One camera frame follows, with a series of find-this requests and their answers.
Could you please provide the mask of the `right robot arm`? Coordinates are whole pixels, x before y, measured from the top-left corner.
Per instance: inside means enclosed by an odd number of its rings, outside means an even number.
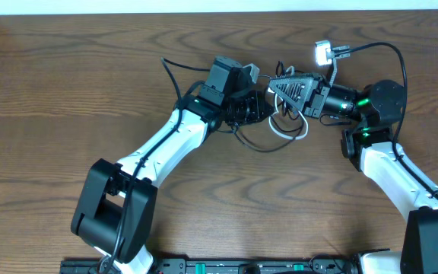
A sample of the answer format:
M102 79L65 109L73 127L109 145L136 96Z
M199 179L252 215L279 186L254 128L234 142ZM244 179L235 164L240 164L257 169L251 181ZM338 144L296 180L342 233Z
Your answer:
M407 222L400 252L357 254L346 273L438 273L438 185L424 174L395 140L402 121L403 86L392 80L363 91L330 84L321 75L273 78L268 89L305 117L330 114L355 125L341 136L341 150L354 167L374 181Z

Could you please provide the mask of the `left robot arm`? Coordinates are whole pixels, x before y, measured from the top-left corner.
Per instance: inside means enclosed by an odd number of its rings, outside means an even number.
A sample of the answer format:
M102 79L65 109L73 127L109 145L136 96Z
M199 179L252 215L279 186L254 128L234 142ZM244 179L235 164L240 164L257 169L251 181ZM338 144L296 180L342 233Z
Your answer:
M140 148L116 163L100 159L88 171L71 232L103 254L90 273L146 273L153 257L145 243L162 182L222 123L237 131L271 114L265 95L253 88L256 65L217 56L207 72L177 94L169 120Z

